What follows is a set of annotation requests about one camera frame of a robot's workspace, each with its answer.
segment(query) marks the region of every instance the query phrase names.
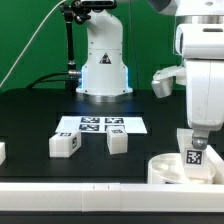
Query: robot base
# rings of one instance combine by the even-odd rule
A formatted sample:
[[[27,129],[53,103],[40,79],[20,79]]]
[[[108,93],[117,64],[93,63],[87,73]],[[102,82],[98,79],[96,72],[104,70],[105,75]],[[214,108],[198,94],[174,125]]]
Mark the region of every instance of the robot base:
[[[124,93],[117,96],[90,95],[87,93],[76,92],[76,96],[79,99],[88,100],[96,103],[116,103],[132,99],[133,92]]]

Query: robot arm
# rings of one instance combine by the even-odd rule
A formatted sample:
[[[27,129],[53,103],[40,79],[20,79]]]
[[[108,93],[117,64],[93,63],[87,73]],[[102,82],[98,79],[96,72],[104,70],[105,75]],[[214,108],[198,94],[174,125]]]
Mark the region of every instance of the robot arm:
[[[175,15],[177,10],[176,0],[148,0],[149,4],[159,13]]]
[[[159,97],[168,96],[172,76],[185,76],[188,124],[194,131],[195,149],[207,147],[210,131],[221,129],[224,121],[224,26],[223,0],[148,0],[158,12],[167,14],[176,10],[176,16],[185,16],[185,23],[176,30],[175,46],[183,58],[183,67],[158,71],[152,82]]]

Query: white box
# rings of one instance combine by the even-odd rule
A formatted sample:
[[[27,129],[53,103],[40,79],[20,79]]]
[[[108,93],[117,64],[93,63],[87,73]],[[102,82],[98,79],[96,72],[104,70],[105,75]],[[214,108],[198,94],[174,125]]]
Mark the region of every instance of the white box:
[[[5,143],[0,142],[0,165],[4,162],[5,158]]]
[[[82,211],[120,211],[120,184],[83,184]]]
[[[81,147],[81,131],[62,131],[49,139],[50,157],[70,157]]]
[[[128,151],[128,135],[123,126],[107,128],[107,145],[110,154],[126,153]]]

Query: black table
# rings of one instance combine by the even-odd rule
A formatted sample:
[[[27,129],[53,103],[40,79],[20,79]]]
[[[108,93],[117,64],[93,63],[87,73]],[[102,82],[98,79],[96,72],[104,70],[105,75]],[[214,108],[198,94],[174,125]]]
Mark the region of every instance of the black table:
[[[49,158],[49,138],[62,116],[142,117],[148,134],[130,134],[128,153],[110,155],[106,134],[82,133],[82,146],[68,159]],[[146,183],[149,160],[178,152],[176,129],[188,128],[184,91],[157,99],[137,91],[132,99],[93,103],[65,90],[15,89],[0,95],[0,142],[7,159],[1,182]],[[211,133],[209,144],[223,157],[224,130]],[[188,213],[31,213],[1,212],[7,223],[223,223],[223,214]]]

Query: green backdrop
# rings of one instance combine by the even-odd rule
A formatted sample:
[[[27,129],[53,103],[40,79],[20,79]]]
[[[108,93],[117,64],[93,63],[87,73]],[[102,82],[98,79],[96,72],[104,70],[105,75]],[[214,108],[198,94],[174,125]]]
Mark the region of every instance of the green backdrop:
[[[58,2],[59,0],[1,2],[0,81],[6,76],[40,22]],[[139,76],[139,88],[151,89],[152,76],[158,69],[180,63],[180,57],[173,54],[175,19],[155,12],[147,0],[134,1],[131,12],[132,29],[129,3],[121,3],[115,10],[110,11],[121,20],[124,27],[123,61],[129,67],[129,85],[136,89]],[[86,25],[79,26],[74,23],[74,43],[76,63],[80,69],[87,59]],[[60,10],[57,9],[0,91],[24,88],[41,76],[65,71],[66,68],[65,23]],[[48,83],[38,87],[63,86],[63,83]]]

